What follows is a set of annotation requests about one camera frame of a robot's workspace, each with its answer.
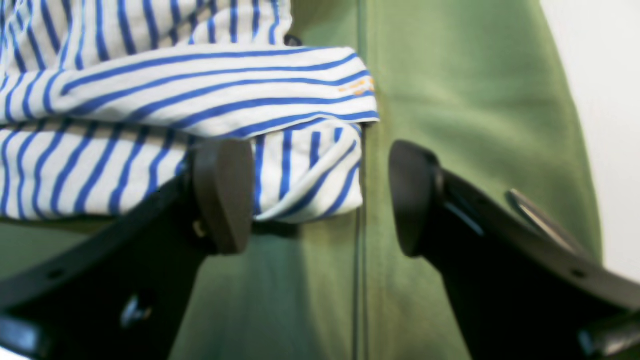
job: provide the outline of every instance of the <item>vertical seam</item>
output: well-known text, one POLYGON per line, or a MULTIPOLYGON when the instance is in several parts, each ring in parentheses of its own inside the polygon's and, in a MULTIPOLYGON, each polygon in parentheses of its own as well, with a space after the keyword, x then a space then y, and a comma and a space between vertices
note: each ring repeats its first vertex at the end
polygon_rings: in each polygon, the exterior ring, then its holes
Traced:
MULTIPOLYGON (((368 59, 368 43, 367 43, 367 0, 357 0, 358 6, 358 54, 364 63, 367 63, 368 59)), ((362 292, 362 315, 360 315, 359 309, 356 309, 357 316, 362 316, 362 321, 357 321, 355 324, 357 327, 362 324, 362 348, 363 358, 368 360, 369 358, 369 314, 368 314, 368 301, 367 301, 367 142, 366 136, 369 130, 369 126, 364 124, 362 129, 362 161, 360 167, 360 191, 362 193, 362 207, 357 211, 358 221, 357 226, 357 238, 356 238, 356 253, 358 261, 356 266, 358 272, 356 273, 358 281, 362 282, 362 288, 358 284, 357 292, 362 292)), ((359 348, 360 338, 356 339, 355 348, 359 348)))

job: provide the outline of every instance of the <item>green cloth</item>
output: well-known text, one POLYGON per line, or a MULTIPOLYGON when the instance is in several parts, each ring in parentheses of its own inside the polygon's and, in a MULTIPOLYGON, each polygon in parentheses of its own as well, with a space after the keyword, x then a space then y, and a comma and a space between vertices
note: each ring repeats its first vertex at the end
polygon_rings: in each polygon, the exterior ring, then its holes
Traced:
MULTIPOLYGON (((354 47, 376 79, 365 207, 259 226, 246 254, 208 260, 172 359, 468 358, 439 275, 395 239, 387 158, 400 138, 504 205, 520 190, 602 257, 580 123, 538 1, 297 0, 292 33, 354 47)), ((0 224, 0 276, 82 241, 86 224, 0 224)))

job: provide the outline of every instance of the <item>striped shirt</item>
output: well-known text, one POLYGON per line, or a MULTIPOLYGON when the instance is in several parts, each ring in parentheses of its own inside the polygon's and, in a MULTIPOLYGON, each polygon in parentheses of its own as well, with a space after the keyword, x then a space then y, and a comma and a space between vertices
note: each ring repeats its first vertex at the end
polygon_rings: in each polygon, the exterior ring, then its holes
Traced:
POLYGON ((208 137, 252 141, 258 221, 361 205, 372 79, 285 47, 289 0, 0 1, 0 216, 122 215, 208 137))

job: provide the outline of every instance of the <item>green fabric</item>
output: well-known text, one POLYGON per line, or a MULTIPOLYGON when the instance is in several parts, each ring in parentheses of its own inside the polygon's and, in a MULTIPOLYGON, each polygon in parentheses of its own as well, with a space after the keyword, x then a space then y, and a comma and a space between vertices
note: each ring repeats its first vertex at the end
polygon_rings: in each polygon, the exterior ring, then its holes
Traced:
POLYGON ((390 146, 434 150, 504 206, 520 190, 601 258, 579 119, 539 1, 369 0, 364 11, 382 118, 367 132, 369 359, 464 359, 436 272, 394 239, 390 146))
MULTIPOLYGON (((208 260, 172 359, 468 358, 440 276, 395 239, 387 157, 399 138, 503 204, 520 190, 602 256, 579 120, 538 1, 295 0, 292 33, 354 47, 376 79, 366 206, 258 226, 246 254, 208 260)), ((97 228, 85 224, 0 224, 0 276, 82 241, 97 228)))

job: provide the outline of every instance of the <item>white wall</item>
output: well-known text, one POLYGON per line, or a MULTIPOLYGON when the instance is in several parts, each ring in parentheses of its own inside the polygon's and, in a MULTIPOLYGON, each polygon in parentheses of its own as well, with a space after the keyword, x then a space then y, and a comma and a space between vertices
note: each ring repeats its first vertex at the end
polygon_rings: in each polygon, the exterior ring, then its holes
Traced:
POLYGON ((541 3, 582 121, 605 265, 640 282, 640 1, 541 3))

